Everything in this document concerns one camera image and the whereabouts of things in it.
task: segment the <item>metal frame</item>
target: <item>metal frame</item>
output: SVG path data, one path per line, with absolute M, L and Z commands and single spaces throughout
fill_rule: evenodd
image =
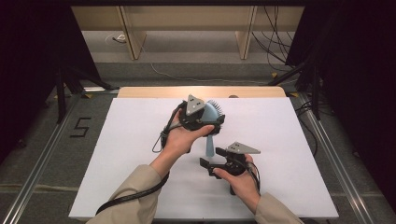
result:
M 303 93 L 300 98 L 302 104 L 308 102 L 308 98 Z M 323 128 L 320 120 L 315 119 L 315 115 L 312 111 L 307 111 L 307 115 L 309 120 L 311 121 L 312 126 L 314 127 L 315 133 L 318 137 L 318 140 L 323 146 L 323 149 L 326 153 L 327 158 L 329 159 L 330 164 L 338 178 L 338 181 L 343 188 L 346 197 L 348 198 L 350 205 L 355 212 L 356 218 L 359 223 L 375 223 L 372 215 L 370 214 L 366 203 L 363 198 L 359 194 L 358 189 L 353 184 L 352 179 L 347 173 L 347 169 L 344 164 L 341 162 L 340 157 L 338 156 L 334 146 L 332 145 L 332 141 L 329 136 L 326 134 L 325 129 Z
M 35 167 L 33 168 L 32 172 L 29 174 L 26 182 L 23 184 L 21 191 L 19 192 L 18 196 L 10 206 L 6 218 L 3 220 L 3 224 L 10 224 L 10 223 L 18 223 L 21 215 L 28 204 L 33 191 L 35 190 L 35 186 L 38 183 L 38 180 L 42 176 L 50 158 L 52 152 L 57 147 L 59 140 L 62 137 L 64 132 L 64 128 L 68 123 L 68 118 L 70 114 L 73 112 L 75 105 L 77 104 L 80 98 L 79 94 L 73 95 L 71 98 L 71 102 L 69 103 L 69 108 L 64 115 L 64 118 L 60 123 L 57 123 L 49 141 L 47 142 L 46 146 L 44 147 L 40 157 L 38 158 Z

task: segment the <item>white table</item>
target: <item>white table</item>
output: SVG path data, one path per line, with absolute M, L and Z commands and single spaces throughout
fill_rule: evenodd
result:
M 70 217 L 93 217 L 138 164 L 150 163 L 157 156 L 151 149 L 182 100 L 114 99 Z M 259 149 L 262 154 L 252 156 L 262 175 L 262 193 L 269 191 L 298 217 L 338 217 L 289 98 L 214 100 L 226 115 L 220 134 L 214 137 L 215 147 L 226 148 L 238 141 Z M 230 195 L 228 183 L 209 176 L 199 165 L 204 156 L 205 138 L 201 138 L 172 168 L 155 218 L 253 219 L 240 200 Z M 225 162 L 218 155 L 213 161 Z

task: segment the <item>blue object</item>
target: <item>blue object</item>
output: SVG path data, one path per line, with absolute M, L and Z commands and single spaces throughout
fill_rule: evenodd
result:
M 221 116 L 219 105 L 214 101 L 208 101 L 205 105 L 205 112 L 201 117 L 201 121 L 216 121 Z M 213 135 L 208 135 L 206 138 L 206 156 L 215 156 L 215 147 L 213 144 Z

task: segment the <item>beige sleeve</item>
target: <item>beige sleeve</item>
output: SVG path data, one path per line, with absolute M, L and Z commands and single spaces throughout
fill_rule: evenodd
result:
M 258 223 L 303 223 L 289 208 L 269 193 L 259 200 L 255 219 Z
M 109 200 L 150 189 L 160 182 L 160 176 L 151 166 L 139 165 L 120 185 L 120 187 L 114 192 Z M 140 199 L 109 207 L 93 217 L 88 223 L 151 223 L 157 210 L 159 194 L 160 190 L 157 190 L 156 192 Z

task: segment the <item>human hand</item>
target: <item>human hand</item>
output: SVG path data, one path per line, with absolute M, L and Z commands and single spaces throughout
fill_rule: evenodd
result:
M 253 162 L 253 158 L 250 155 L 246 154 L 245 158 L 246 161 Z M 230 175 L 223 169 L 215 168 L 213 172 L 228 181 L 231 187 L 233 187 L 235 194 L 253 214 L 256 214 L 257 204 L 259 203 L 261 196 L 256 188 L 255 180 L 248 171 L 245 171 L 241 175 Z
M 181 109 L 177 111 L 172 122 L 178 122 L 180 112 Z M 192 143 L 197 138 L 209 134 L 214 128 L 213 125 L 206 125 L 199 130 L 189 131 L 181 126 L 171 130 L 163 151 L 150 166 L 163 178 L 177 159 L 190 150 Z
M 178 122 L 178 118 L 181 112 L 182 112 L 181 109 L 177 111 L 174 119 L 172 120 L 172 123 Z M 192 143 L 197 138 L 209 134 L 213 129 L 214 129 L 213 125 L 206 125 L 196 131 L 189 131 L 183 127 L 175 128 L 171 130 L 171 132 L 169 133 L 163 151 L 171 152 L 175 156 L 180 157 L 190 150 Z

